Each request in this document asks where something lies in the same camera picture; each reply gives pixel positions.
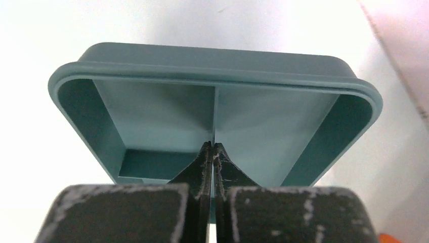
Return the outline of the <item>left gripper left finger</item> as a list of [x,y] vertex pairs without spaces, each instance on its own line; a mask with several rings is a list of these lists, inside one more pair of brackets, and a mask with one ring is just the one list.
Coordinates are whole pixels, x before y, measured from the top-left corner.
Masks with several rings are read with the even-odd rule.
[[53,201],[36,242],[207,242],[212,144],[170,182],[78,184]]

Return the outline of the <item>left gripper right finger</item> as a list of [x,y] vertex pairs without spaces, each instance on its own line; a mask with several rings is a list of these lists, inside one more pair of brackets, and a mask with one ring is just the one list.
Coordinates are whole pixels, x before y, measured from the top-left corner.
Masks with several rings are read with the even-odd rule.
[[213,146],[218,242],[378,242],[359,197],[343,187],[262,187]]

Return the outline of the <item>teal divided tray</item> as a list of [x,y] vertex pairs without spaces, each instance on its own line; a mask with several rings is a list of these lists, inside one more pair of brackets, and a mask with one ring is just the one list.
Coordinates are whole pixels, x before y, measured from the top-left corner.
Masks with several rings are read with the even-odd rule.
[[113,181],[74,203],[171,182],[205,142],[261,186],[312,186],[383,108],[332,56],[124,43],[89,47],[48,92]]

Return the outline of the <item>orange medicine kit box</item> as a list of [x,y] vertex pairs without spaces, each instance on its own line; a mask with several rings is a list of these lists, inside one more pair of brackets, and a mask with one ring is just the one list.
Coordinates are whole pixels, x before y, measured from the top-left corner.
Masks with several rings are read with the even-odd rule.
[[380,234],[378,240],[380,243],[402,243],[400,240],[388,234]]

